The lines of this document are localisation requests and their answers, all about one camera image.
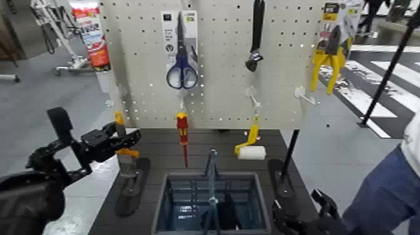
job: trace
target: blue basket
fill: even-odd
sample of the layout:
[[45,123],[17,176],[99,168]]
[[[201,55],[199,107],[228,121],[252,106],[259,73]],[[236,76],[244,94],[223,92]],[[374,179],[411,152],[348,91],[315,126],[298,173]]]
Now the blue basket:
[[[214,188],[219,203],[224,203],[226,194],[231,196],[241,225],[241,229],[221,230],[221,234],[271,233],[271,224],[256,173],[220,172]],[[152,234],[203,234],[203,214],[210,208],[208,201],[209,181],[203,177],[203,173],[165,174]],[[216,234],[216,231],[209,231],[208,234]]]

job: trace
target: black pole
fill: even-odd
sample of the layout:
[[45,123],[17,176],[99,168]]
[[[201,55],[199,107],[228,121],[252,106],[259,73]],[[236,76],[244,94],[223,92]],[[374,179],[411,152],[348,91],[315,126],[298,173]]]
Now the black pole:
[[292,139],[290,140],[289,148],[287,149],[286,160],[284,160],[283,168],[281,169],[281,177],[280,182],[283,183],[284,179],[288,175],[288,168],[290,164],[290,160],[292,159],[292,154],[294,150],[294,146],[296,144],[296,140],[298,139],[299,130],[296,129],[293,131]]
[[385,72],[384,78],[381,82],[381,84],[379,85],[379,87],[376,90],[375,96],[373,97],[372,103],[369,106],[369,109],[367,110],[366,114],[363,117],[362,122],[359,122],[359,126],[361,126],[362,128],[366,128],[368,125],[366,124],[369,120],[369,118],[371,117],[371,114],[373,112],[373,109],[375,108],[376,103],[379,101],[379,98],[381,97],[382,92],[385,89],[385,86],[387,84],[387,82],[389,81],[389,78],[391,77],[391,74],[394,71],[395,65],[398,63],[399,58],[401,57],[401,54],[404,51],[404,48],[406,47],[408,40],[411,37],[411,34],[413,33],[413,31],[418,28],[420,25],[420,5],[417,8],[416,13],[414,13],[414,15],[411,16],[411,19],[408,21],[407,23],[407,30],[404,33],[404,36],[401,39],[401,42],[399,43],[398,49],[395,52],[394,56],[392,57],[392,61],[388,67],[388,70]]

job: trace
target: pegboard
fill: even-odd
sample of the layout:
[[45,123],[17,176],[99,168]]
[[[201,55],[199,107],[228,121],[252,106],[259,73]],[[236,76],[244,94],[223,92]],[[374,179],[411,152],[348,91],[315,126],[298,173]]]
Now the pegboard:
[[161,11],[193,9],[198,16],[199,82],[185,98],[192,128],[248,129],[254,86],[261,129],[297,129],[309,93],[311,56],[325,1],[266,1],[256,72],[245,67],[252,41],[253,0],[102,0],[114,75],[111,99],[133,128],[175,128],[178,91],[166,83]]

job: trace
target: yellow pliers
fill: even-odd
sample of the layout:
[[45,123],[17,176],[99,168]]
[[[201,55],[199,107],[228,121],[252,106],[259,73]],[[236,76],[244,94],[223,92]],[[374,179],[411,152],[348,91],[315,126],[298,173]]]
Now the yellow pliers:
[[330,33],[328,39],[328,45],[325,49],[325,54],[321,55],[317,61],[315,61],[314,70],[312,71],[312,83],[311,91],[315,91],[318,84],[318,72],[323,64],[327,63],[327,60],[330,60],[330,65],[332,67],[332,76],[328,82],[327,94],[333,93],[333,88],[340,72],[340,65],[338,60],[338,47],[340,43],[341,30],[340,26],[336,26]]

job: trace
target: red screwdriver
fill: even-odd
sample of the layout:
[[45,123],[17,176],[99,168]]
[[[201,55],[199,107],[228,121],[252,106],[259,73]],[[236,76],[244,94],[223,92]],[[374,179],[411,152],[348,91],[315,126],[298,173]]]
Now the red screwdriver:
[[188,168],[188,157],[187,157],[187,144],[188,144],[188,121],[187,114],[185,112],[179,112],[176,115],[176,128],[179,130],[180,144],[184,149],[184,161],[185,167]]

